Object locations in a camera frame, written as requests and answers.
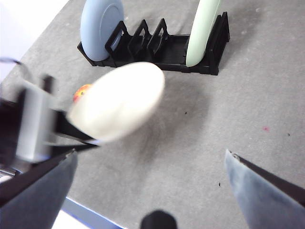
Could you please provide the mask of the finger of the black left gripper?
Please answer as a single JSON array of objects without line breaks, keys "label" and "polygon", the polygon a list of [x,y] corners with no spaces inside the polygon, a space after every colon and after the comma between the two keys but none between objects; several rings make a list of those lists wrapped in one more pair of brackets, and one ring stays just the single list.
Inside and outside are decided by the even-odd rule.
[{"label": "finger of the black left gripper", "polygon": [[71,150],[82,151],[90,148],[99,147],[94,144],[80,144],[80,145],[53,145],[51,146],[51,153],[65,153]]},{"label": "finger of the black left gripper", "polygon": [[65,114],[56,114],[56,133],[77,140],[92,140],[90,136],[72,125],[65,117]]}]

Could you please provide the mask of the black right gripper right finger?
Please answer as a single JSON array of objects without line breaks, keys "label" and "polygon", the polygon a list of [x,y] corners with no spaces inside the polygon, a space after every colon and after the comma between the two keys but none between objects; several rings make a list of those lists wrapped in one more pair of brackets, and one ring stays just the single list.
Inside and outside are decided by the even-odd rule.
[{"label": "black right gripper right finger", "polygon": [[234,197],[251,229],[303,229],[305,190],[230,150],[225,169]]}]

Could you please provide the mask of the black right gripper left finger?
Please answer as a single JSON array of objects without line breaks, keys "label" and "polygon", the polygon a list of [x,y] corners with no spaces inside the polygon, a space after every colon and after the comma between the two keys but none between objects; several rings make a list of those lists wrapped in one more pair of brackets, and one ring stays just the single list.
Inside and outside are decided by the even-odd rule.
[{"label": "black right gripper left finger", "polygon": [[77,167],[76,153],[0,208],[2,229],[50,229],[71,187]]}]

